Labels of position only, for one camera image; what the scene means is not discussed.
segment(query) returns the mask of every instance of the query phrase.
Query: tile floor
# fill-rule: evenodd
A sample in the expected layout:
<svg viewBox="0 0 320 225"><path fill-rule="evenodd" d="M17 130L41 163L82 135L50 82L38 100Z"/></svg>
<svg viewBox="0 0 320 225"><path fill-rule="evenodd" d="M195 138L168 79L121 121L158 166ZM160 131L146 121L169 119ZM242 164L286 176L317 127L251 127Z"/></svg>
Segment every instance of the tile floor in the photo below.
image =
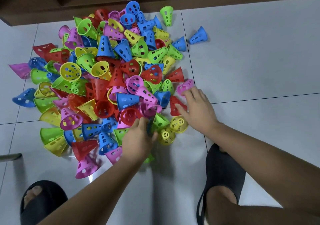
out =
<svg viewBox="0 0 320 225"><path fill-rule="evenodd" d="M206 29L209 41L188 45L176 67L208 95L219 120L316 166L319 7L320 0L290 0L175 11L173 26L167 29L172 40L190 38L200 26ZM23 89L35 86L18 78L7 64L36 56L33 45L61 46L57 33L64 24L71 27L73 21L18 27L0 22L0 155L23 154L15 162L0 163L4 224L19 224L21 196L31 183L50 179L71 197L111 165L103 162L92 177L75 179L72 154L57 158L42 148L39 130L49 125L38 121L39 112L11 102ZM164 114L170 117L170 109ZM133 178L108 224L195 225L210 146L211 141L192 128L177 135L171 146L156 146L156 160ZM279 206L249 175L240 204Z"/></svg>

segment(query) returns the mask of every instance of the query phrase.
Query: person's right arm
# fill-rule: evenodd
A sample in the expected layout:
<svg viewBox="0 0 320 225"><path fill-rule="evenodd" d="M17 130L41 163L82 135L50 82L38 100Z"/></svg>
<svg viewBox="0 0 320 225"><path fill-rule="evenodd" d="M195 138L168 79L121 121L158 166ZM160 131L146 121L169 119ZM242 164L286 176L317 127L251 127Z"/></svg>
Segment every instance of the person's right arm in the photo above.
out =
<svg viewBox="0 0 320 225"><path fill-rule="evenodd" d="M189 112L176 104L191 127L231 155L284 208L320 216L320 168L220 123L206 95L183 92Z"/></svg>

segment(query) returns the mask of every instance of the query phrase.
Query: black slipper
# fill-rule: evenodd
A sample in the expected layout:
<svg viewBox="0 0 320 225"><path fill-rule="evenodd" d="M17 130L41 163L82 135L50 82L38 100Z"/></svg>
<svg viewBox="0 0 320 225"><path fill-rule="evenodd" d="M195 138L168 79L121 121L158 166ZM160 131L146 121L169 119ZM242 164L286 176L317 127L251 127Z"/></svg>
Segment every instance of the black slipper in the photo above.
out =
<svg viewBox="0 0 320 225"><path fill-rule="evenodd" d="M35 186L40 186L42 191L24 206L26 192ZM68 198L63 189L56 183L48 180L41 180L33 183L24 193L20 204L21 225L36 225L46 218L51 212L65 203Z"/></svg>
<svg viewBox="0 0 320 225"><path fill-rule="evenodd" d="M238 204L245 179L245 170L229 154L221 152L215 143L207 154L206 173L206 186L197 206L198 225L204 224L207 207L206 196L210 188L214 186L229 188L234 193Z"/></svg>

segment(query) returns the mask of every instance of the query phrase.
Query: black sandal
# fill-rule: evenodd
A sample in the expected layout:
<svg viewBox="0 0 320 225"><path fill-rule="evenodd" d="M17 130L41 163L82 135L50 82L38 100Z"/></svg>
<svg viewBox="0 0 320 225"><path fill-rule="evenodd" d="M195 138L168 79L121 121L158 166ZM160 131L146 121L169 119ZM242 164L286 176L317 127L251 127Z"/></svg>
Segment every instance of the black sandal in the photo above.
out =
<svg viewBox="0 0 320 225"><path fill-rule="evenodd" d="M24 206L24 197L28 190L40 186L42 191ZM46 218L55 209L68 200L66 193L56 183L48 180L41 180L33 183L24 193L20 204L21 225L36 225Z"/></svg>
<svg viewBox="0 0 320 225"><path fill-rule="evenodd" d="M221 152L215 143L207 154L206 173L206 186L197 206L198 225L204 224L206 196L210 188L214 186L229 188L234 193L238 204L245 179L245 170L229 154Z"/></svg>

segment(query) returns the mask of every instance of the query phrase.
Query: finger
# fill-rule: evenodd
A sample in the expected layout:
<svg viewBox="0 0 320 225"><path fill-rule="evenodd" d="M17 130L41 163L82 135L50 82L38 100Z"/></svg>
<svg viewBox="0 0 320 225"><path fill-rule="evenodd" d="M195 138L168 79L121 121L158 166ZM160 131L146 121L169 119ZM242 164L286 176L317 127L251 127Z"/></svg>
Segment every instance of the finger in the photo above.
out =
<svg viewBox="0 0 320 225"><path fill-rule="evenodd" d="M139 119L135 119L134 120L134 124L131 126L131 128L135 128L138 127L140 120Z"/></svg>
<svg viewBox="0 0 320 225"><path fill-rule="evenodd" d="M174 106L178 109L179 113L187 120L189 118L189 113L178 103Z"/></svg>
<svg viewBox="0 0 320 225"><path fill-rule="evenodd" d="M200 95L201 95L201 97L202 97L202 99L203 99L204 101L209 101L209 99L208 99L207 96L203 93L203 91L202 91L201 89L199 89L199 92L200 92Z"/></svg>
<svg viewBox="0 0 320 225"><path fill-rule="evenodd" d="M186 97L188 105L194 101L194 97L193 97L190 89L182 92L182 96Z"/></svg>
<svg viewBox="0 0 320 225"><path fill-rule="evenodd" d="M201 95L200 95L199 89L196 86L191 88L191 93L192 93L193 97L195 98L195 100L201 100Z"/></svg>
<svg viewBox="0 0 320 225"><path fill-rule="evenodd" d="M142 117L139 121L139 128L142 130L146 130L146 125L148 124L149 120L145 117Z"/></svg>
<svg viewBox="0 0 320 225"><path fill-rule="evenodd" d="M153 136L152 136L152 139L151 139L151 143L154 143L157 139L158 139L158 132L155 131L153 133Z"/></svg>

